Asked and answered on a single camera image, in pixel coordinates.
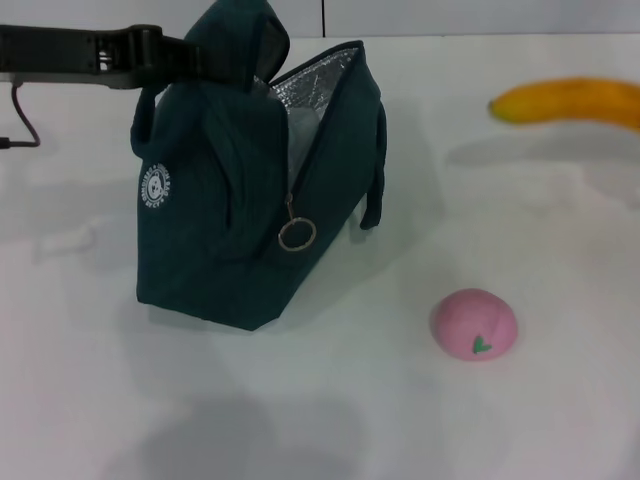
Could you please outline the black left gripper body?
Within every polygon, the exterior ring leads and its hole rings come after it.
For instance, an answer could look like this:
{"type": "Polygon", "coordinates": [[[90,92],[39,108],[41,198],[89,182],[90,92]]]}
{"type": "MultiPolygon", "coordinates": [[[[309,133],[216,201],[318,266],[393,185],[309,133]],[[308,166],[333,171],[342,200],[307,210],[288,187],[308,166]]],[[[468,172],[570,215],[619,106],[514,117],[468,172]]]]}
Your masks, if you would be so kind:
{"type": "Polygon", "coordinates": [[[1,81],[102,85],[133,90],[153,83],[162,29],[78,30],[3,25],[1,81]]]}

